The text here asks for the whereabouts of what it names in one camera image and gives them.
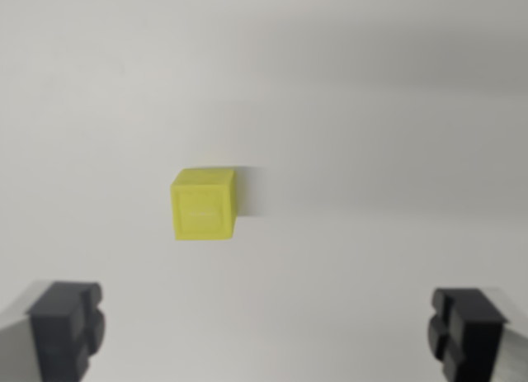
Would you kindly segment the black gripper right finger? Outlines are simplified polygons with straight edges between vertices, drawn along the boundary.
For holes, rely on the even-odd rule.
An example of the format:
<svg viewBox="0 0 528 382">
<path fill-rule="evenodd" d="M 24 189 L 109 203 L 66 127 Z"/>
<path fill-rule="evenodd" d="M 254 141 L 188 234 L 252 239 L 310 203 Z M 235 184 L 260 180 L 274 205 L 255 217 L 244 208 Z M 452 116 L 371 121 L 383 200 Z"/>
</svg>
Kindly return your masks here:
<svg viewBox="0 0 528 382">
<path fill-rule="evenodd" d="M 430 351 L 450 382 L 527 380 L 527 312 L 502 290 L 437 288 Z"/>
</svg>

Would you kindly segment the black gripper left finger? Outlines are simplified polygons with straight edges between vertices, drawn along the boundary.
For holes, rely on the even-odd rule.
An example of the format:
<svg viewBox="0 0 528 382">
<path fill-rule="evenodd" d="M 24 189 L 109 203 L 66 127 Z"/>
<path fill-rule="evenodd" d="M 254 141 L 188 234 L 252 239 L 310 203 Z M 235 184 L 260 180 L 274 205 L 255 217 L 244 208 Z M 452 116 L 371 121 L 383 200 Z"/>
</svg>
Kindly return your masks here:
<svg viewBox="0 0 528 382">
<path fill-rule="evenodd" d="M 81 381 L 104 340 L 102 287 L 35 281 L 1 309 L 2 381 Z"/>
</svg>

